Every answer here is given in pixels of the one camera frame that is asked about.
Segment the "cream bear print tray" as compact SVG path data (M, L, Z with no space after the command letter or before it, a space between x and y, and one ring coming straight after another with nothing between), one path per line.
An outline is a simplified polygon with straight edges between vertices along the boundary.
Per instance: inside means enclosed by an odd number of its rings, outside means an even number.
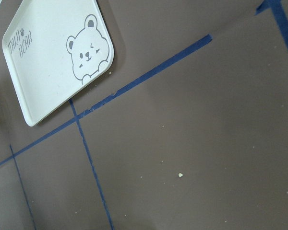
M2 49L31 127L105 73L114 59L95 0L22 1Z

